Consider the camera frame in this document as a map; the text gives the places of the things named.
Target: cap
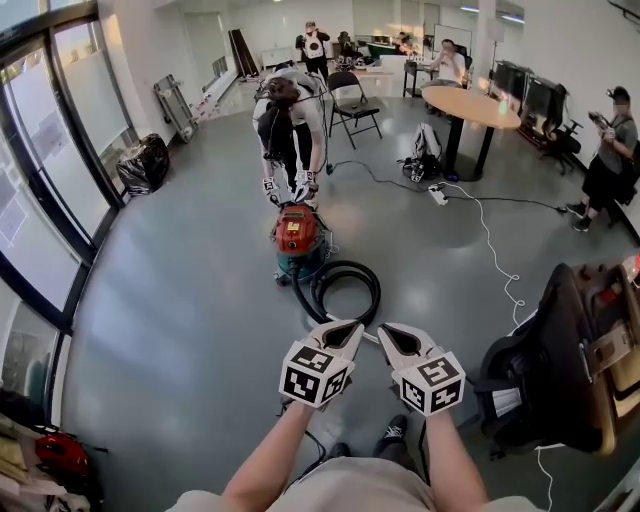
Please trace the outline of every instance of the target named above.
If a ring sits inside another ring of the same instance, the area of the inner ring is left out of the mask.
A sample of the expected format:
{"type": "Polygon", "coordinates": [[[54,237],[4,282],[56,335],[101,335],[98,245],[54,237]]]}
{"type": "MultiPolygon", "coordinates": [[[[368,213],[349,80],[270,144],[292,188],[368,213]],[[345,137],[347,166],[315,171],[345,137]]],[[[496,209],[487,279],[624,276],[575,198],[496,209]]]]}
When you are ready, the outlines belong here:
{"type": "Polygon", "coordinates": [[[629,93],[627,92],[627,90],[618,85],[613,92],[611,93],[611,97],[613,98],[613,102],[616,104],[619,103],[631,103],[631,96],[629,95],[629,93]]]}

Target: wrist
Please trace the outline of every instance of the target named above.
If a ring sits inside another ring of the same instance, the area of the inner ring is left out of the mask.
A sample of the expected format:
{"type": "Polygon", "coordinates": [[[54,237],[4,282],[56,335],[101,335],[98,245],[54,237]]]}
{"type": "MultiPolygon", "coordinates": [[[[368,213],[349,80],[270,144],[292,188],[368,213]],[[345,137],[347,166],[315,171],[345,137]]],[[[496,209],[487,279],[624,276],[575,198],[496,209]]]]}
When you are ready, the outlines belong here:
{"type": "Polygon", "coordinates": [[[302,421],[309,421],[315,409],[310,405],[303,404],[301,402],[294,401],[287,409],[287,414],[300,419],[302,421]]]}

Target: vacuum cleaner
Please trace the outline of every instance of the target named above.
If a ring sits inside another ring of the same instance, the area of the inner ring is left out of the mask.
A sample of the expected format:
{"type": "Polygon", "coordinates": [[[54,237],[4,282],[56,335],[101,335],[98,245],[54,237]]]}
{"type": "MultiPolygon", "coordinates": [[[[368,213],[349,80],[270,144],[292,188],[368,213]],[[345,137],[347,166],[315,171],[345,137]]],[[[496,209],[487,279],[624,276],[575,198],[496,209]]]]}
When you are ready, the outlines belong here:
{"type": "Polygon", "coordinates": [[[369,325],[380,305],[380,281],[371,269],[355,261],[330,261],[331,231],[320,215],[306,204],[286,202],[280,205],[280,215],[271,231],[278,270],[276,284],[291,284],[293,292],[304,310],[316,322],[324,324],[335,320],[324,307],[328,288],[339,279],[354,278],[363,282],[371,295],[371,306],[357,320],[369,325]],[[309,283],[310,300],[300,285],[309,283]]]}

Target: person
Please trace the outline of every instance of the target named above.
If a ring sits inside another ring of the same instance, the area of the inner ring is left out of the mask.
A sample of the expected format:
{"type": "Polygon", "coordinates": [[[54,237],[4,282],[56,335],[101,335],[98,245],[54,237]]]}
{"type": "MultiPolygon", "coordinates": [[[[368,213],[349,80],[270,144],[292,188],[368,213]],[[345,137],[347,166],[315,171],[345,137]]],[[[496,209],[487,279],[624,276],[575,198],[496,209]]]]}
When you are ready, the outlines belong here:
{"type": "Polygon", "coordinates": [[[425,87],[434,85],[462,87],[462,79],[467,70],[464,56],[458,53],[457,46],[451,39],[442,40],[440,55],[431,63],[429,69],[439,70],[438,78],[427,82],[425,87]]]}
{"type": "Polygon", "coordinates": [[[253,127],[261,142],[263,192],[274,203],[279,202],[274,174],[281,167],[289,192],[296,200],[306,199],[309,206],[317,207],[315,176],[323,164],[325,144],[319,101],[323,85],[319,82],[319,77],[283,66],[266,78],[263,92],[257,98],[253,127]],[[298,156],[302,170],[309,171],[302,176],[298,173],[298,156]]]}
{"type": "Polygon", "coordinates": [[[400,32],[393,40],[396,53],[399,55],[413,55],[413,48],[409,36],[405,32],[400,32]]]}
{"type": "Polygon", "coordinates": [[[631,114],[631,96],[620,86],[610,96],[614,117],[609,127],[598,126],[600,147],[582,185],[584,195],[579,203],[567,205],[567,209],[579,217],[573,224],[576,231],[589,231],[593,219],[613,201],[619,176],[627,162],[633,159],[638,142],[638,128],[631,114]]]}
{"type": "Polygon", "coordinates": [[[314,409],[292,403],[275,427],[242,464],[221,496],[187,492],[169,512],[531,512],[524,498],[489,503],[482,478],[448,411],[427,418],[427,485],[407,451],[406,416],[396,416],[372,457],[352,457],[336,444],[328,459],[292,484],[296,453],[314,409]]]}
{"type": "Polygon", "coordinates": [[[302,60],[307,65],[307,71],[320,72],[325,82],[329,78],[329,68],[324,42],[330,40],[328,34],[316,27],[315,21],[308,21],[305,35],[299,35],[296,39],[296,48],[302,51],[302,60]]]}

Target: round table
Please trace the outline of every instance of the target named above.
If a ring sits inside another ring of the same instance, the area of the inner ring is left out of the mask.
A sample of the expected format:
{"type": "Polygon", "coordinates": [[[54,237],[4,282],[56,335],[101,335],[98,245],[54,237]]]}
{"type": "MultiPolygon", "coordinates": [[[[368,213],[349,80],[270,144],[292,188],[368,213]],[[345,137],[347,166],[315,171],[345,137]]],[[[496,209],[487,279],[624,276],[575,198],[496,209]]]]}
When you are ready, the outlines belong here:
{"type": "Polygon", "coordinates": [[[458,175],[460,181],[478,181],[482,178],[484,162],[489,153],[495,128],[515,130],[520,126],[520,117],[513,110],[500,112],[500,102],[476,92],[457,87],[425,87],[422,90],[424,100],[447,114],[453,116],[449,141],[447,142],[445,171],[446,176],[458,175],[455,169],[460,136],[465,121],[471,121],[487,127],[482,149],[476,161],[473,173],[469,176],[458,175]]]}

